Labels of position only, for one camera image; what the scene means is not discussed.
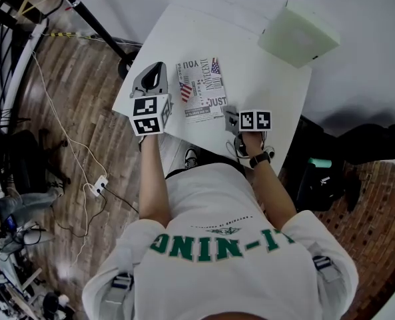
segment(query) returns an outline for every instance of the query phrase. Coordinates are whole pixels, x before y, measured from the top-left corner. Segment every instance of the hand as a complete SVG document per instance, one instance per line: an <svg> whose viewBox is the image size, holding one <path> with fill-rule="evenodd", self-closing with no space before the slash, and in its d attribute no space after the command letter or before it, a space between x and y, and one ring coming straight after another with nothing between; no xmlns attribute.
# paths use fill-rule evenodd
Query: hand
<svg viewBox="0 0 395 320"><path fill-rule="evenodd" d="M255 157L262 153L262 135L259 132L244 132L242 133L244 145L246 145L246 152L249 157Z"/></svg>

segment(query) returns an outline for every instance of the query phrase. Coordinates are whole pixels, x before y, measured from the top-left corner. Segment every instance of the power strip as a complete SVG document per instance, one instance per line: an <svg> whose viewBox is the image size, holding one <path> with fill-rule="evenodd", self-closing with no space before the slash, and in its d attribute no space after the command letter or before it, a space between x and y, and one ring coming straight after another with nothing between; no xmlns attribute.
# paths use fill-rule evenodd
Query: power strip
<svg viewBox="0 0 395 320"><path fill-rule="evenodd" d="M104 177L104 175L101 175L91 189L94 196L98 197L99 193L97 190L99 190L100 192L103 192L104 186L107 186L108 183L109 183L109 181L107 180L107 178Z"/></svg>

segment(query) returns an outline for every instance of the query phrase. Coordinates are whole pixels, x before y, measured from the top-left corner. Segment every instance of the wooden floor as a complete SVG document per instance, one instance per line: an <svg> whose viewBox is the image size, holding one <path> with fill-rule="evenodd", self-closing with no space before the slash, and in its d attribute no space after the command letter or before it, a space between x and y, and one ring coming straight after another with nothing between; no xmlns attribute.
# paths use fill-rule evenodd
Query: wooden floor
<svg viewBox="0 0 395 320"><path fill-rule="evenodd" d="M74 31L67 28L69 21L64 12L56 25L60 23L62 26L57 30ZM47 90L69 136L91 148L108 172L111 190L130 203L137 202L140 179L137 138L128 119L111 111L122 83L117 74L118 56L98 41L78 42L45 36L37 50L37 58ZM65 137L50 109L34 61L24 82L19 116L30 117L31 121L21 124L18 130L30 129L37 136L39 129L49 129L51 133L46 145L51 147ZM169 135L160 136L159 143L165 174L181 168L189 144ZM79 145L73 148L87 179L94 183L103 170L86 149ZM65 195L54 203L56 220L83 235L86 231L82 192L85 178L69 147L62 148L54 159L62 172L71 178ZM347 213L342 198L329 212L318 214L351 254L360 273L357 296L344 316L347 320L371 319L395 291L395 165L370 163L359 166L358 172L364 188L356 210ZM104 200L95 198L88 190L86 196L90 218L103 207ZM104 196L107 198L105 210L90 226L87 243L76 265L72 263L83 239L58 227L51 210L40 214L36 220L56 234L55 240L29 248L33 262L43 270L41 276L70 298L78 319L85 318L81 304L84 284L113 249L125 226L137 219L126 203L110 194L104 193ZM379 264L378 256L387 247L383 263Z"/></svg>
<svg viewBox="0 0 395 320"><path fill-rule="evenodd" d="M130 203L136 202L139 191L139 150L128 119L111 111L121 86L117 74L118 56L104 43L76 39L44 37L37 51L47 90L58 116L69 136L89 146L94 156L108 172L109 187ZM30 129L37 137L38 130L50 130L46 146L51 147L65 138L45 96L39 71L33 61L25 78L20 99L19 116L31 118L19 129ZM165 173L183 166L187 143L169 135L160 136L161 155ZM104 172L87 150L73 145L90 183ZM61 148L55 156L59 168L71 178L65 195L54 204L55 217L64 227L77 235L86 230L82 186L85 177L75 162L70 147ZM94 197L86 188L88 218L104 205L102 197ZM81 292L98 266L115 246L116 238L126 224L137 218L130 207L116 197L104 193L105 210L96 217L89 229L87 243L77 264L71 266L82 238L58 227L51 210L37 220L48 231L56 234L54 241L42 243L31 250L36 266L56 289L66 293L76 310L80 311Z"/></svg>

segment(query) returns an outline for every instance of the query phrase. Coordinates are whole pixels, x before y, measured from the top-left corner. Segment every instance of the shoe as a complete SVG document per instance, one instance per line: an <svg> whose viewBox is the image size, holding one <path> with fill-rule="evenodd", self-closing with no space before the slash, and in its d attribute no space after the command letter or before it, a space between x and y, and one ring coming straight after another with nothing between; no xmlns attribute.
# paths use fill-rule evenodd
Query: shoe
<svg viewBox="0 0 395 320"><path fill-rule="evenodd" d="M48 189L53 188L57 190L58 197L64 195L64 182L60 178L54 176L54 174L48 170L46 170L46 186Z"/></svg>
<svg viewBox="0 0 395 320"><path fill-rule="evenodd" d="M197 153L194 148L188 148L185 152L185 169L197 167Z"/></svg>

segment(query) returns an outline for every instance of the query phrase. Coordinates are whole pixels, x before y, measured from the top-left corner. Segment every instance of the black and white marker cube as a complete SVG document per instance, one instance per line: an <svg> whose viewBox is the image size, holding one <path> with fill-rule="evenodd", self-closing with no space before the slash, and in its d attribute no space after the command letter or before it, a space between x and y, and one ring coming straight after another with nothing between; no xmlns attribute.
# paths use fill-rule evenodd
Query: black and white marker cube
<svg viewBox="0 0 395 320"><path fill-rule="evenodd" d="M131 116L131 125L135 135L163 133L171 109L169 94L135 98Z"/></svg>
<svg viewBox="0 0 395 320"><path fill-rule="evenodd" d="M238 114L239 131L271 130L271 112L268 110L244 110Z"/></svg>

